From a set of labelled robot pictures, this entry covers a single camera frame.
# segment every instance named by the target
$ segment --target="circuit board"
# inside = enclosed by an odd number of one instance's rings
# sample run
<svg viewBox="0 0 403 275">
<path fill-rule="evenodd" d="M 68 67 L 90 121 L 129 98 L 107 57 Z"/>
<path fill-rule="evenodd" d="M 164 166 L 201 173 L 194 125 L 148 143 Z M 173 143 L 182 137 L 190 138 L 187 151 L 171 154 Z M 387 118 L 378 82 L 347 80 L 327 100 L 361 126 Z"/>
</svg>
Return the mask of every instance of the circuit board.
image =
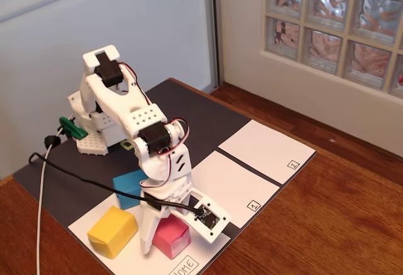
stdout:
<svg viewBox="0 0 403 275">
<path fill-rule="evenodd" d="M 203 209 L 204 213 L 202 216 L 198 216 L 197 218 L 204 224 L 204 226 L 212 230 L 220 219 L 205 206 L 201 206 L 201 208 Z"/>
</svg>

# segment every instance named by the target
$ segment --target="red wire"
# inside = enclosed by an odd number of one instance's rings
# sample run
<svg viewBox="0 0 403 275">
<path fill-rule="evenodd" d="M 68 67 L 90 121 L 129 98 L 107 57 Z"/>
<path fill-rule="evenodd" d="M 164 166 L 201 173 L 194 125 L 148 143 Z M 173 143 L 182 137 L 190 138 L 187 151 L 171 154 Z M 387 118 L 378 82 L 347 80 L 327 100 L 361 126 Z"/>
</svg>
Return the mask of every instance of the red wire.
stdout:
<svg viewBox="0 0 403 275">
<path fill-rule="evenodd" d="M 180 145 L 183 144 L 183 142 L 188 138 L 189 133 L 190 133 L 190 127 L 188 122 L 186 122 L 186 120 L 182 119 L 182 118 L 174 118 L 172 119 L 169 124 L 173 123 L 174 121 L 183 121 L 186 124 L 186 133 L 184 135 L 184 137 L 179 141 L 179 143 L 177 143 L 173 148 L 169 149 L 167 152 L 158 152 L 158 155 L 169 155 L 171 152 L 173 152 L 176 148 L 178 148 Z"/>
<path fill-rule="evenodd" d="M 167 178 L 165 179 L 165 181 L 163 183 L 161 183 L 160 185 L 156 185 L 156 186 L 143 186 L 142 183 L 144 181 L 142 181 L 142 182 L 140 182 L 140 186 L 142 186 L 143 188 L 156 188 L 156 187 L 161 187 L 161 186 L 165 185 L 169 181 L 169 178 L 171 177 L 171 168 L 172 168 L 171 164 L 172 164 L 171 156 L 168 155 L 168 167 L 169 167 L 168 176 L 167 176 Z"/>
<path fill-rule="evenodd" d="M 140 92 L 142 93 L 144 99 L 146 100 L 146 102 L 147 102 L 148 105 L 151 105 L 151 104 L 152 104 L 151 101 L 150 101 L 149 98 L 144 94 L 143 90 L 142 90 L 141 87 L 140 87 L 139 82 L 137 81 L 137 75 L 136 75 L 136 73 L 134 72 L 134 70 L 133 70 L 127 63 L 119 62 L 118 64 L 119 64 L 119 65 L 124 65 L 124 66 L 132 73 L 132 75 L 133 75 L 134 78 L 136 79 L 137 87 L 140 89 Z"/>
</svg>

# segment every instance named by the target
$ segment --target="blue cube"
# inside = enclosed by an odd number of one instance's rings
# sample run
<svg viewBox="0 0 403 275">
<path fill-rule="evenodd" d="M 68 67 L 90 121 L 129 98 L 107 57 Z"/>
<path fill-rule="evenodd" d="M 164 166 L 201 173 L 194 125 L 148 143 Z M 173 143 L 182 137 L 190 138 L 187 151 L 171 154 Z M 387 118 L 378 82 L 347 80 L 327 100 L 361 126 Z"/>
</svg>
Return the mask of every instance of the blue cube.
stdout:
<svg viewBox="0 0 403 275">
<path fill-rule="evenodd" d="M 143 170 L 126 173 L 122 176 L 113 178 L 113 187 L 124 193 L 140 196 L 141 187 L 140 182 L 148 177 Z M 128 198 L 126 196 L 117 194 L 120 204 L 120 209 L 126 210 L 140 204 L 138 199 Z"/>
</svg>

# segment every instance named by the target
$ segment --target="pink cube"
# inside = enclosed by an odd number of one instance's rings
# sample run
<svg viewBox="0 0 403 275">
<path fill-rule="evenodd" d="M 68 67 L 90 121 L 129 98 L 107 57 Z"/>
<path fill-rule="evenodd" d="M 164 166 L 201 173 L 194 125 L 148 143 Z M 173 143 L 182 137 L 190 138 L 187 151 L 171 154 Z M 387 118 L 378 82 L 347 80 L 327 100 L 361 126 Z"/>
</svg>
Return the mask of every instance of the pink cube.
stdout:
<svg viewBox="0 0 403 275">
<path fill-rule="evenodd" d="M 189 226 L 171 214 L 159 222 L 152 243 L 169 259 L 174 259 L 190 244 Z"/>
</svg>

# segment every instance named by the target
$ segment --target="paper cube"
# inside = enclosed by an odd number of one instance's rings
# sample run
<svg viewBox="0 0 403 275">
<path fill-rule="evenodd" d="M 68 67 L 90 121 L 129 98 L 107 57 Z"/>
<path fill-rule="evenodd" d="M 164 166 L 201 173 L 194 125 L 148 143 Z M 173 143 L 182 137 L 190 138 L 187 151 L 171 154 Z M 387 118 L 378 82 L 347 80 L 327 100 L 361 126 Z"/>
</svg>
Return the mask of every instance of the paper cube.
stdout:
<svg viewBox="0 0 403 275">
<path fill-rule="evenodd" d="M 190 244 L 189 226 L 171 214 L 159 222 L 152 244 L 174 259 Z"/>
<path fill-rule="evenodd" d="M 143 170 L 126 173 L 113 178 L 113 187 L 124 193 L 140 196 L 140 182 L 148 177 Z M 118 194 L 120 209 L 126 210 L 140 204 L 138 199 L 128 198 Z"/>
<path fill-rule="evenodd" d="M 114 259 L 136 234 L 134 215 L 112 206 L 87 233 L 94 250 Z"/>
</svg>

